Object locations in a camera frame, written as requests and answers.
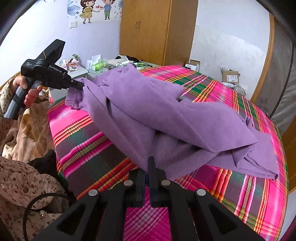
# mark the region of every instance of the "plaid bedspread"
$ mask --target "plaid bedspread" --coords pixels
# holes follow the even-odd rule
[[[182,187],[208,190],[265,240],[277,240],[287,202],[287,166],[276,126],[246,98],[220,82],[180,66],[144,69],[146,76],[185,87],[182,98],[192,102],[222,102],[241,116],[250,116],[254,127],[272,138],[277,155],[276,181],[256,178],[204,165],[176,180]],[[137,166],[122,154],[94,125],[88,114],[55,102],[48,121],[57,153],[57,168],[77,198],[90,189],[104,191],[127,178]],[[152,209],[146,192],[143,208],[128,208],[124,240],[171,240],[167,208]]]

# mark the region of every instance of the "blue shirt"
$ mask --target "blue shirt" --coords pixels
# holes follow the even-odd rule
[[[105,11],[111,11],[111,5],[106,4],[106,5],[104,6],[104,9],[105,9]]]

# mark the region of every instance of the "metal screw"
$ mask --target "metal screw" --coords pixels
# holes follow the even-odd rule
[[[133,181],[132,180],[126,180],[126,181],[124,181],[124,183],[123,183],[125,186],[131,186],[131,185],[133,185]]]
[[[206,195],[206,191],[205,191],[205,189],[198,189],[197,191],[196,191],[196,193],[199,195],[199,196],[204,196],[204,195]]]
[[[91,197],[94,197],[94,196],[96,196],[98,194],[98,190],[96,190],[96,189],[91,189],[90,191],[89,191],[89,196],[91,196]]]
[[[168,185],[170,185],[170,180],[166,180],[166,179],[162,180],[161,184],[164,185],[164,186],[168,186]]]

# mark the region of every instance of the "human hand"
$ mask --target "human hand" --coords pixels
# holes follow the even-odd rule
[[[14,94],[18,87],[22,87],[24,90],[28,88],[27,80],[25,76],[16,77],[10,84],[10,90]],[[29,90],[26,95],[24,104],[27,108],[30,108],[31,104],[35,102],[36,98],[39,96],[39,92],[42,91],[43,86],[40,85],[36,90]]]

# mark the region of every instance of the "fabric fold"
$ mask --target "fabric fold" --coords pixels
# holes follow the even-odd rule
[[[180,100],[184,87],[145,77],[132,65],[81,81],[83,90],[70,88],[66,105],[87,111],[145,171],[154,156],[171,180],[204,164],[263,178],[278,175],[270,136],[223,103]]]

